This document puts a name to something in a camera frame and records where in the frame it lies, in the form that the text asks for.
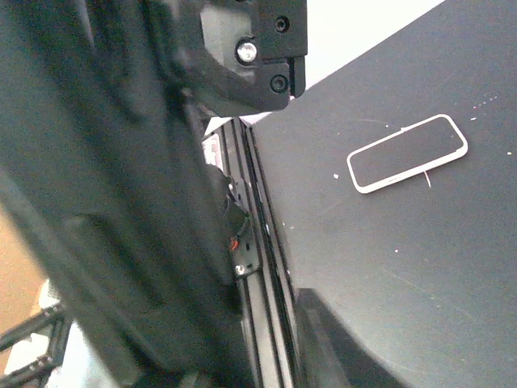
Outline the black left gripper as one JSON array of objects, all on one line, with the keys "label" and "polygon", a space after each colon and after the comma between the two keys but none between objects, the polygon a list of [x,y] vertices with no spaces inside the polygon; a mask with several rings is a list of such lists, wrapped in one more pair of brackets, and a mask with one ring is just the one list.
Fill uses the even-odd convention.
[{"label": "black left gripper", "polygon": [[305,92],[305,1],[179,1],[177,39],[210,116],[280,111]]}]

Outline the phone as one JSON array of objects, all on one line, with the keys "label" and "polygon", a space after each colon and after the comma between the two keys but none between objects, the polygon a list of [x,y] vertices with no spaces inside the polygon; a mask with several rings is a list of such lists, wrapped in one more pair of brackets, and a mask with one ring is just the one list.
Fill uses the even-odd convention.
[{"label": "phone", "polygon": [[437,114],[365,145],[347,156],[355,189],[369,194],[464,157],[465,135],[446,114]]},{"label": "phone", "polygon": [[114,379],[254,377],[153,1],[1,4],[1,198]]}]

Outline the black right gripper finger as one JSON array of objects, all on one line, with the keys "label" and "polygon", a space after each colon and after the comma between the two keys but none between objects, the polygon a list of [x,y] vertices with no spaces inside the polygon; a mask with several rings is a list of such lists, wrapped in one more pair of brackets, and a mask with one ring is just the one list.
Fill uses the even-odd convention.
[{"label": "black right gripper finger", "polygon": [[314,289],[295,304],[300,387],[407,387],[342,325]]}]

